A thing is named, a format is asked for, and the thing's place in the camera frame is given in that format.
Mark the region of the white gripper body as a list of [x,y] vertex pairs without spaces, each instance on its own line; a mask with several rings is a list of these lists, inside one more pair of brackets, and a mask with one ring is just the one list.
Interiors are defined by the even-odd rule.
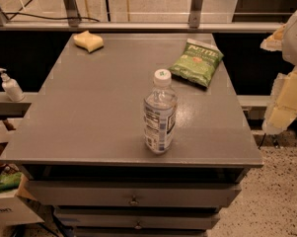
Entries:
[[297,66],[297,10],[287,21],[283,32],[282,57]]

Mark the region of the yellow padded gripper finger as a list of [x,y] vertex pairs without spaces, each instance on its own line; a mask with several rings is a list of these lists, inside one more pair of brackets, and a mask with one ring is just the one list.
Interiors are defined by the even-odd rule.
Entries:
[[262,130],[276,135],[286,130],[297,118],[297,66],[287,75],[275,78],[267,105]]
[[260,44],[260,47],[268,51],[281,51],[285,27],[286,25],[282,25],[272,35],[264,39]]

